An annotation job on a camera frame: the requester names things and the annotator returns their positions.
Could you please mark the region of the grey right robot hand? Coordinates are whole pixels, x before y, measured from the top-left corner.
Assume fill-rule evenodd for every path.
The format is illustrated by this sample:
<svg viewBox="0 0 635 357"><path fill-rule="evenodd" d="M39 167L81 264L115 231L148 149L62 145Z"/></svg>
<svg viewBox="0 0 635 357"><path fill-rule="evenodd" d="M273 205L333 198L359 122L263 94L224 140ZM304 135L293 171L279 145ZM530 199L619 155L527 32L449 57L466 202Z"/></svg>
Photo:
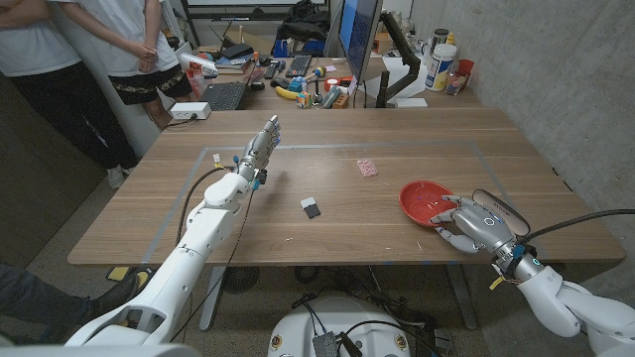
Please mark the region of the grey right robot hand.
<svg viewBox="0 0 635 357"><path fill-rule="evenodd" d="M511 206L483 189L476 190L472 199L443 195L442 200L456 203L457 207L433 216L430 221L437 224L453 221L462 234L455 235L438 227L439 234L464 253L486 249L496 256L500 269L512 275L509 267L517 237L530 233L529 223Z"/></svg>

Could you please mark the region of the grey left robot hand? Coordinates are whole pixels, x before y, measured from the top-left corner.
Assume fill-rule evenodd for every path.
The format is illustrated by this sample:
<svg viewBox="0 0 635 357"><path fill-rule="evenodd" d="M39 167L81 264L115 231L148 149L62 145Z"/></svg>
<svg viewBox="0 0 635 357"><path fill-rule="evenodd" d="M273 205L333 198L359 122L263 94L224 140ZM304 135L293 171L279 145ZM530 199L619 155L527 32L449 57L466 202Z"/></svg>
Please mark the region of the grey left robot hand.
<svg viewBox="0 0 635 357"><path fill-rule="evenodd" d="M279 143L280 124L278 116L274 114L264 128L247 143L243 156L233 172L251 182L266 168L272 152Z"/></svg>

